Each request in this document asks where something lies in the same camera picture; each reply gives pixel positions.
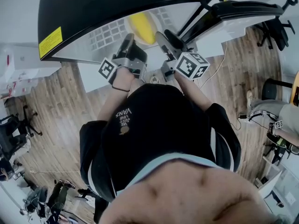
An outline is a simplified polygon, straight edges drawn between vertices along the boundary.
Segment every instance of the white cable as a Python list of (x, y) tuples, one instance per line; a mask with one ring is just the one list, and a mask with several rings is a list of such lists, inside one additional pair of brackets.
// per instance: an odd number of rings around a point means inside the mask
[(38, 174), (38, 173), (79, 173), (80, 171), (33, 171), (30, 170), (30, 173), (32, 174)]
[(225, 42), (225, 44), (226, 44), (226, 48), (225, 48), (224, 58), (223, 58), (222, 62), (220, 63), (220, 65), (219, 65), (218, 69), (216, 70), (216, 72), (215, 72), (215, 73), (214, 73), (208, 80), (206, 80), (206, 81), (204, 82), (204, 84), (200, 87), (200, 89), (201, 89), (202, 87), (204, 87), (204, 85), (205, 85), (210, 79), (212, 79), (213, 76), (216, 75), (216, 73), (219, 71), (219, 69), (220, 69), (222, 63), (223, 63), (224, 60), (225, 60), (226, 51), (227, 51), (227, 49), (228, 49), (228, 42)]

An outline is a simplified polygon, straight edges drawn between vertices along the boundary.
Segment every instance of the yellow object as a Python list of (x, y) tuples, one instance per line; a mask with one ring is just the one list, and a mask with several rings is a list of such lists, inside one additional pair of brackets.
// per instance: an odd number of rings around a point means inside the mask
[(129, 16), (130, 25), (133, 31), (148, 44), (154, 44), (155, 39), (155, 24), (149, 19), (149, 15), (145, 13), (136, 13)]
[(58, 27), (54, 32), (48, 35), (41, 43), (39, 43), (39, 56), (42, 58), (45, 54), (51, 51), (59, 43), (62, 42), (61, 27)]

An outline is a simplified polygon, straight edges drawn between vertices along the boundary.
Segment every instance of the wooden floor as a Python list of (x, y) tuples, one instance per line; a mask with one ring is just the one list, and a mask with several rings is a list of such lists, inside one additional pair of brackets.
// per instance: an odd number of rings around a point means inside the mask
[[(267, 46), (257, 47), (256, 42), (260, 38), (258, 31), (249, 28), (246, 36), (228, 42), (222, 67), (202, 89), (212, 101), (226, 109), (231, 123), (238, 129), (240, 123), (236, 117), (246, 110), (247, 90), (251, 89), (254, 96), (260, 98), (266, 79), (281, 79), (277, 51), (269, 50)], [(201, 86), (216, 71), (222, 59), (223, 56), (209, 58), (209, 71), (196, 83)], [(38, 112), (33, 125), (43, 132), (43, 136), (34, 136), (30, 152), (20, 158), (29, 179), (50, 188), (54, 186), (54, 179), (68, 179), (77, 188), (85, 187), (78, 172), (32, 174), (30, 170), (79, 171), (79, 130), (84, 123), (95, 120), (109, 89), (103, 87), (86, 94), (77, 65), (64, 63), (58, 72), (41, 79), (30, 95), (8, 101), (10, 113), (18, 112), (22, 115), (23, 104), (28, 104)], [(266, 130), (242, 123), (236, 134), (242, 145), (238, 172), (253, 181), (263, 169), (262, 151)], [(71, 197), (68, 200), (65, 206), (67, 210), (92, 223), (92, 208), (86, 203), (73, 201)]]

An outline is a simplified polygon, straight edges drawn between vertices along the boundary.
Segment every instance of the yellow warning label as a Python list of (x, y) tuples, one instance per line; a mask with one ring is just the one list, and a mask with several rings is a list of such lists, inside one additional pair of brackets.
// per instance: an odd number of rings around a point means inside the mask
[(51, 51), (59, 43), (62, 42), (62, 33), (61, 27), (58, 27), (54, 32), (48, 35), (40, 44), (39, 44), (39, 56), (42, 58), (45, 54)]

